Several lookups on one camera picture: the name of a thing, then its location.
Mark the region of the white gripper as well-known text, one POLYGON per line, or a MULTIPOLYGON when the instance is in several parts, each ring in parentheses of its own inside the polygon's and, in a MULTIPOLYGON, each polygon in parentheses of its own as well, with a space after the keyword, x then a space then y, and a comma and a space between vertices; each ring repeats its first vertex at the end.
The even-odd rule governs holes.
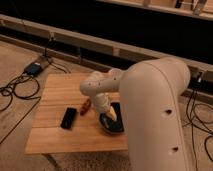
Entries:
POLYGON ((97 94, 94 98, 94 107, 98 113, 106 113, 113 121, 117 120, 117 115, 113 107, 110 108, 110 100, 107 93, 97 94))

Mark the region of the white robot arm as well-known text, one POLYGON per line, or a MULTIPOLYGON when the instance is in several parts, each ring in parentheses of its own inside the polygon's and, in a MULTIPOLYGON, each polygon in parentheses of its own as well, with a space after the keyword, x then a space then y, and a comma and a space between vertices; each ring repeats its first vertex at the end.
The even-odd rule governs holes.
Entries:
POLYGON ((189 82, 183 61, 161 58, 93 72, 80 91, 98 113, 109 111, 109 92, 119 94, 132 171, 191 171, 178 104, 189 82))

